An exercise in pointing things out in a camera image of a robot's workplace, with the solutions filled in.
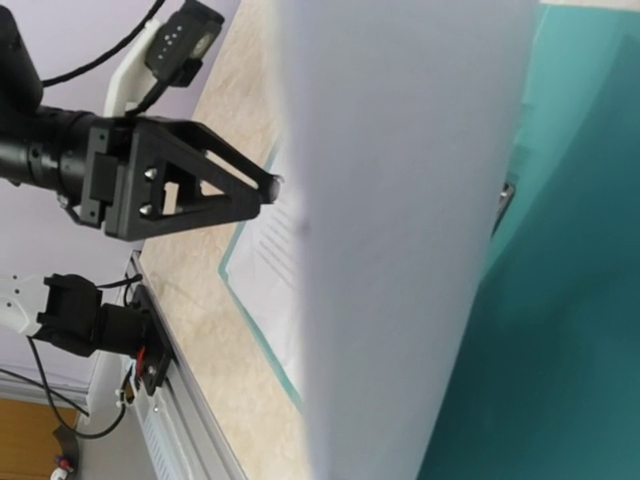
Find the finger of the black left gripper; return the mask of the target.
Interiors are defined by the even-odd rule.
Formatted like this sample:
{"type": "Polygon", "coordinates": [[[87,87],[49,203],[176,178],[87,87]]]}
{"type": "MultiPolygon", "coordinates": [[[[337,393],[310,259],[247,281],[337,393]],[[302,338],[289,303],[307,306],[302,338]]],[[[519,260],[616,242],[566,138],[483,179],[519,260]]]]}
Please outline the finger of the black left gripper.
{"type": "Polygon", "coordinates": [[[250,220],[280,186],[202,123],[137,118],[104,232],[134,242],[250,220]]]}

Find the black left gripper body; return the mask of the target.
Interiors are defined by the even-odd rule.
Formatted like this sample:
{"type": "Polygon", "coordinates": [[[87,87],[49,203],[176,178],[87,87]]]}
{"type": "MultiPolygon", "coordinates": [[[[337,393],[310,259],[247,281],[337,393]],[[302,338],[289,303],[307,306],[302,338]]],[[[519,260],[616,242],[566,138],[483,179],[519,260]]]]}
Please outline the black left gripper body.
{"type": "Polygon", "coordinates": [[[134,173],[133,118],[95,118],[88,130],[77,222],[92,228],[132,228],[134,173]]]}

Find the printed paper sheet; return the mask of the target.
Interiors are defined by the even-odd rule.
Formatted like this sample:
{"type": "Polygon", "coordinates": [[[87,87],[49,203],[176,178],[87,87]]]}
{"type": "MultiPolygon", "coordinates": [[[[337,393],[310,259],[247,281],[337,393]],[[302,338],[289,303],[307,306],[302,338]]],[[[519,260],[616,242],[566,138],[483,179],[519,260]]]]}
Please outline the printed paper sheet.
{"type": "Polygon", "coordinates": [[[237,227],[219,274],[281,385],[297,402],[304,382],[297,258],[302,203],[286,148],[273,147],[266,169],[281,180],[279,196],[237,227]]]}

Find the printed paper stack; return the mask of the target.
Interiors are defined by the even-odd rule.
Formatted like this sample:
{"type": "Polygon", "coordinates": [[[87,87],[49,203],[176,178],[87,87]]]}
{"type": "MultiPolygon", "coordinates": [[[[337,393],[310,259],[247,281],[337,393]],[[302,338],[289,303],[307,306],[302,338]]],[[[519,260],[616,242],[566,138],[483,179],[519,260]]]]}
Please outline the printed paper stack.
{"type": "Polygon", "coordinates": [[[495,222],[533,1],[280,1],[316,479],[413,479],[495,222]]]}

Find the dark green folder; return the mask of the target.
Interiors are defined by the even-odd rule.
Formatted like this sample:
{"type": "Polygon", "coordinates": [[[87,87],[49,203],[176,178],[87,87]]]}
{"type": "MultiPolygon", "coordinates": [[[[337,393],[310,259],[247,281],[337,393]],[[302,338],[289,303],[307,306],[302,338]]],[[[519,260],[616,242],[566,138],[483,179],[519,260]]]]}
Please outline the dark green folder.
{"type": "MultiPolygon", "coordinates": [[[[270,15],[279,143],[287,102],[270,15]]],[[[489,238],[444,398],[413,479],[639,475],[639,5],[533,1],[506,173],[516,195],[489,238]]],[[[292,461],[310,470],[303,387],[292,461]]]]}

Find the metal folder clip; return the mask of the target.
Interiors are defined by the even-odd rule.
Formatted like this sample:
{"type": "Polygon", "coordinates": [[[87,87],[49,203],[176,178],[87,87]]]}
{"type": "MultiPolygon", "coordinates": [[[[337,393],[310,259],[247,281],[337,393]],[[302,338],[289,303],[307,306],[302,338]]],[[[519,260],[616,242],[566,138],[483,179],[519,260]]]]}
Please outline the metal folder clip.
{"type": "Polygon", "coordinates": [[[499,226],[516,195],[516,185],[518,183],[518,179],[518,175],[510,172],[507,174],[506,179],[502,184],[496,218],[491,231],[491,236],[494,236],[498,231],[499,226]]]}

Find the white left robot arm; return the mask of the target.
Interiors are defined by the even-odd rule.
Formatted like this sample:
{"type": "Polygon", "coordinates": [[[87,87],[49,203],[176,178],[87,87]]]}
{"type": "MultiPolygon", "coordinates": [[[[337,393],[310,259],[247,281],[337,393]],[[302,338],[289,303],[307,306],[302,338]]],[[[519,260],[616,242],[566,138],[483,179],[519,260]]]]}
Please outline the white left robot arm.
{"type": "Polygon", "coordinates": [[[114,77],[104,115],[46,107],[17,22],[1,12],[1,176],[53,191],[79,225],[135,242],[231,224],[276,201],[279,179],[205,125],[152,118],[171,87],[188,86],[224,24],[185,2],[168,21],[145,22],[114,77]]]}

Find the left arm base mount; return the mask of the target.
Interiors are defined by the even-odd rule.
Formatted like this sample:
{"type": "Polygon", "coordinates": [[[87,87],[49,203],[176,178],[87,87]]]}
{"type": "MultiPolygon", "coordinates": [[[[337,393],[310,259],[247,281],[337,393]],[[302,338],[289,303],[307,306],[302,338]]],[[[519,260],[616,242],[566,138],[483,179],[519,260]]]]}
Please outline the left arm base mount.
{"type": "Polygon", "coordinates": [[[166,379],[173,347],[145,286],[126,306],[104,303],[103,291],[78,275],[54,274],[34,337],[68,353],[89,357],[107,352],[135,361],[136,386],[154,395],[166,379]]]}

